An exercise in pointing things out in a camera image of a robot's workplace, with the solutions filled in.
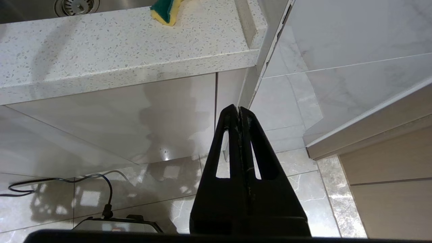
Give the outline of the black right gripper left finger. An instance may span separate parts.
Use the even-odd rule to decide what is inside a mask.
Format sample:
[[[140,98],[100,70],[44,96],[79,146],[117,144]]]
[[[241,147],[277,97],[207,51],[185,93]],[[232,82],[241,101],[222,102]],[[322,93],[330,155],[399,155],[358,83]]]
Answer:
[[[229,138],[229,178],[216,176],[225,132]],[[236,232],[247,213],[247,192],[241,159],[242,140],[235,105],[222,109],[190,213],[191,234]]]

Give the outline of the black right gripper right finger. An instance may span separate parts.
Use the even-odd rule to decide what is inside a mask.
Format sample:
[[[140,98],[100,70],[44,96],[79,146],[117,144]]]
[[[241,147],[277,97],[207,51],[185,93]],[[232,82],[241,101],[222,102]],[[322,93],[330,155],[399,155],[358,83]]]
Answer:
[[[252,111],[240,109],[247,225],[253,234],[310,237],[307,215]]]

